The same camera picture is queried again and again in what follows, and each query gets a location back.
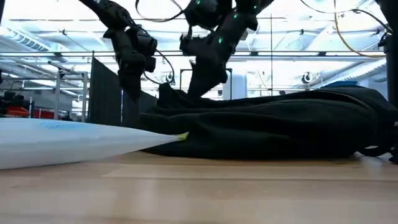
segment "black fabric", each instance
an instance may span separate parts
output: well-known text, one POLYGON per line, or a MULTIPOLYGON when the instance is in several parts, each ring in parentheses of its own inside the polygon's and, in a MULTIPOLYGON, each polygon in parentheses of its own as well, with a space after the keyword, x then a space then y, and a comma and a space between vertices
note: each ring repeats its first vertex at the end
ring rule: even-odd
POLYGON ((91 63, 88 123, 121 125, 121 87, 118 76, 99 60, 91 63))
POLYGON ((2 21, 2 15, 4 12, 4 6, 6 5, 6 0, 0 0, 0 24, 2 21))
POLYGON ((368 146, 383 154, 392 144, 397 110, 376 90, 324 88, 242 100, 191 100, 167 84, 157 106, 135 128, 189 132, 186 141, 146 150, 214 159, 348 157, 368 146))
POLYGON ((123 94, 122 126, 133 127, 139 114, 153 108, 156 101, 156 97, 144 91, 140 91, 139 99, 135 101, 128 94, 123 94))

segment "black partition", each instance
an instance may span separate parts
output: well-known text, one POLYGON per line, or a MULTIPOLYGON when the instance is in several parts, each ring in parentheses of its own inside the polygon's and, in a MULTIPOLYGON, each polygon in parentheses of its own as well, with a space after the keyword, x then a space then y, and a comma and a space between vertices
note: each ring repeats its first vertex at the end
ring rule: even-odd
POLYGON ((156 105, 157 98, 144 92, 140 92, 140 98, 134 102, 129 95, 123 94, 122 126, 133 127, 134 121, 140 113, 143 113, 156 105))
POLYGON ((121 87, 118 76, 93 58, 91 63, 88 123, 121 125, 121 87))
POLYGON ((6 0, 0 0, 0 24, 2 21, 2 15, 4 12, 4 6, 6 5, 6 0))

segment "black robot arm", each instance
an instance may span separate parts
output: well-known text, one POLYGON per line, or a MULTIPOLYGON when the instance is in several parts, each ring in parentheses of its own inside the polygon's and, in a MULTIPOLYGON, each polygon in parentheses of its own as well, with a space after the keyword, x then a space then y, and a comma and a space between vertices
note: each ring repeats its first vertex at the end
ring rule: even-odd
POLYGON ((201 97, 207 91, 226 83, 226 63, 246 29, 256 30, 256 16, 274 0, 191 0, 185 10, 190 25, 188 35, 182 36, 180 50, 184 55, 196 56, 192 64, 192 79, 188 94, 201 97), (192 26, 215 31, 205 38, 192 37, 192 26))
POLYGON ((380 5, 381 11, 386 17, 392 30, 392 34, 382 41, 384 53, 387 60, 387 90, 388 101, 398 108, 398 1, 396 0, 376 0, 380 5))
POLYGON ((133 99, 139 98, 141 75, 155 70, 157 41, 131 19, 130 13, 109 0, 79 0, 108 28, 104 37, 112 41, 119 65, 119 82, 133 99))

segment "wooden table surface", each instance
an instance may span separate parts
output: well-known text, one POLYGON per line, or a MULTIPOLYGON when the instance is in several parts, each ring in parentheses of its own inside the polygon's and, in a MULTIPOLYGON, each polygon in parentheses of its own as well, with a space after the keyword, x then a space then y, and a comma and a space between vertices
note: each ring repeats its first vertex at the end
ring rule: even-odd
POLYGON ((0 223, 398 223, 384 159, 211 161, 143 152, 0 170, 0 223))

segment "cable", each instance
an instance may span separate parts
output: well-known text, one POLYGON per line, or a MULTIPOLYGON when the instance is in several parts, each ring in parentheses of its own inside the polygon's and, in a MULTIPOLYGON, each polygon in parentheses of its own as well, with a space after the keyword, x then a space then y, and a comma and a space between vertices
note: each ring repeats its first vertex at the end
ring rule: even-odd
POLYGON ((14 86, 15 83, 21 83, 21 81, 13 81, 13 83, 11 83, 9 91, 13 90, 12 87, 14 86))
MULTIPOLYGON (((324 13, 324 14, 334 14, 334 12, 324 12, 324 11, 315 9, 315 8, 309 6, 304 0, 300 0, 300 1, 301 1, 305 6, 307 6, 308 8, 310 8, 310 9, 312 9, 312 10, 314 10, 314 11, 317 11, 317 12, 320 12, 320 13, 324 13)), ((390 27, 388 27, 387 25, 385 25, 385 24, 384 24, 380 19, 378 19, 376 16, 374 16, 373 14, 371 14, 370 12, 367 12, 367 11, 365 11, 365 10, 362 10, 362 9, 350 9, 350 10, 345 10, 345 11, 336 12, 336 13, 344 13, 344 12, 350 12, 350 11, 351 11, 351 12, 355 12, 355 13, 363 12, 363 13, 365 13, 365 14, 371 16, 373 19, 375 19, 376 21, 378 21, 378 23, 380 23, 388 32, 390 32, 390 33, 392 34, 392 29, 391 29, 390 27)))
MULTIPOLYGON (((148 31, 146 31, 144 28, 142 28, 142 27, 139 27, 139 28, 140 28, 140 30, 144 31, 146 34, 149 35, 148 31)), ((170 83, 174 80, 174 77, 175 77, 175 72, 174 72, 173 65, 172 65, 171 62, 167 59, 167 57, 166 57, 164 54, 162 54, 162 52, 160 52, 160 51, 157 50, 157 49, 156 49, 155 51, 156 51, 160 56, 162 56, 162 58, 164 58, 164 60, 166 60, 166 62, 168 63, 168 65, 170 65, 170 68, 172 69, 173 78, 172 78, 169 82, 167 82, 168 84, 170 84, 170 83)), ((149 81, 151 81, 151 82, 153 82, 153 83, 156 83, 156 84, 160 85, 159 82, 156 82, 156 81, 150 79, 150 78, 145 74, 145 72, 144 72, 144 76, 145 76, 149 81)))
POLYGON ((271 94, 269 93, 269 89, 268 89, 266 83, 264 82, 264 80, 262 79, 262 75, 260 74, 260 71, 259 71, 259 70, 257 70, 257 74, 259 75, 259 78, 260 78, 260 80, 261 80, 261 82, 262 82, 262 85, 264 85, 264 87, 266 88, 266 90, 267 90, 267 92, 268 92, 268 95, 271 96, 271 94))
POLYGON ((158 50, 156 50, 156 52, 157 52, 158 54, 160 54, 160 56, 162 56, 162 57, 164 58, 164 60, 166 60, 166 62, 168 63, 168 65, 170 65, 170 68, 172 69, 173 78, 171 78, 171 80, 170 80, 169 82, 167 82, 168 84, 171 84, 172 81, 175 81, 175 80, 174 80, 175 72, 174 72, 173 65, 172 65, 171 62, 167 59, 167 57, 166 57, 164 54, 162 54, 162 52, 160 52, 160 51, 158 51, 158 50))
POLYGON ((373 19, 378 21, 388 32, 390 32, 392 34, 392 29, 390 27, 388 27, 387 25, 385 25, 380 19, 378 19, 376 16, 374 16, 370 12, 367 12, 367 11, 362 10, 362 9, 352 9, 351 11, 353 11, 353 12, 363 12, 363 13, 371 16, 373 19))
POLYGON ((184 10, 182 9, 182 7, 175 0, 171 0, 171 1, 180 9, 180 12, 178 14, 176 14, 175 16, 173 16, 171 18, 168 18, 168 19, 149 19, 149 18, 146 18, 145 16, 143 16, 138 11, 139 0, 136 0, 136 11, 139 14, 139 16, 141 16, 143 19, 145 19, 147 21, 152 21, 152 22, 168 22, 168 21, 172 21, 173 19, 177 18, 178 16, 181 16, 184 13, 184 10))
POLYGON ((22 91, 24 91, 24 88, 23 88, 23 87, 21 87, 21 91, 19 92, 18 95, 21 95, 21 94, 22 94, 22 91))
MULTIPOLYGON (((336 9, 337 9, 336 0, 333 0, 333 2, 335 3, 335 11, 336 11, 336 9)), ((344 45, 347 46, 347 48, 350 49, 350 51, 355 52, 358 55, 363 56, 363 57, 370 57, 370 58, 384 58, 385 57, 385 55, 366 55, 366 54, 362 54, 361 52, 359 52, 359 51, 355 50, 354 48, 352 48, 347 43, 347 41, 344 39, 344 37, 342 36, 342 34, 340 32, 340 28, 338 27, 338 22, 337 22, 337 12, 335 12, 335 24, 336 24, 336 31, 337 31, 338 36, 340 37, 341 41, 343 41, 344 45)))
POLYGON ((151 82, 153 82, 153 83, 156 83, 156 84, 158 84, 158 85, 161 85, 161 83, 159 83, 159 82, 157 82, 157 81, 155 81, 155 80, 149 78, 149 77, 147 76, 147 74, 146 74, 145 71, 144 71, 144 76, 145 76, 145 78, 147 78, 149 81, 151 81, 151 82))
MULTIPOLYGON (((312 9, 312 10, 314 10, 314 11, 317 11, 317 12, 319 12, 319 13, 334 14, 334 12, 325 12, 325 11, 321 11, 321 10, 315 9, 315 8, 309 6, 304 0, 300 0, 300 1, 301 1, 305 6, 309 7, 310 9, 312 9)), ((350 10, 345 10, 345 11, 336 12, 336 13, 344 13, 344 12, 349 12, 349 11, 350 11, 350 10)))

